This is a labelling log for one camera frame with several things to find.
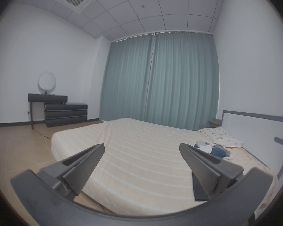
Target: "white headboard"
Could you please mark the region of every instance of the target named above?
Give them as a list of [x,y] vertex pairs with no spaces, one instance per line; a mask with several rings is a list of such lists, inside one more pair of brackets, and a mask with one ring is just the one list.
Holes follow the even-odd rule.
[[268,166],[278,178],[283,174],[283,117],[223,111],[222,127],[242,141],[243,148]]

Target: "striped bed sheet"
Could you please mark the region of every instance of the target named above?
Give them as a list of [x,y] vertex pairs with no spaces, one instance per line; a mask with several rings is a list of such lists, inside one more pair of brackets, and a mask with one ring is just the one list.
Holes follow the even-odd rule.
[[[105,144],[105,153],[83,188],[89,197],[121,215],[161,215],[195,207],[192,173],[179,152],[179,144],[211,142],[200,131],[191,131],[123,118],[52,136],[51,151],[56,161],[88,147]],[[258,168],[274,175],[242,148],[230,149],[232,162]],[[266,206],[274,187],[262,202]]]

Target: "curtain pleat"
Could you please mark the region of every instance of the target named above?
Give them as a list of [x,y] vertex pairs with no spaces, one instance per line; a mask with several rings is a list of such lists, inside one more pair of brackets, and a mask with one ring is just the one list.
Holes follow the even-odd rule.
[[198,130],[217,112],[219,68],[212,35],[155,36],[145,121]]
[[219,67],[213,36],[165,32],[112,43],[100,119],[129,117],[198,130],[217,113]]
[[144,120],[153,35],[112,43],[103,79],[100,120]]

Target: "floor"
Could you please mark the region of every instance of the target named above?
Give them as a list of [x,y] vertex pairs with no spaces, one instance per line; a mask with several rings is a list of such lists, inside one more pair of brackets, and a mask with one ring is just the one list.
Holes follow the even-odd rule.
[[[47,128],[45,124],[34,125],[34,129],[51,138],[53,133],[87,126],[101,121],[84,122]],[[38,223],[29,215],[16,196],[10,179],[26,169],[35,173],[55,162],[51,154],[51,140],[32,130],[30,125],[0,127],[0,189],[18,214],[31,226]],[[75,198],[79,204],[101,212],[113,213],[92,200],[83,192]]]

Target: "patterned pillow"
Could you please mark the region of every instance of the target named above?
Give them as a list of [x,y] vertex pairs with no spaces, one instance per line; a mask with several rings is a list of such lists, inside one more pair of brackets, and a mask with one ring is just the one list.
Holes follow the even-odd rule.
[[226,147],[242,147],[243,143],[237,138],[234,138],[222,127],[204,128],[200,130],[203,134],[209,136],[216,144]]

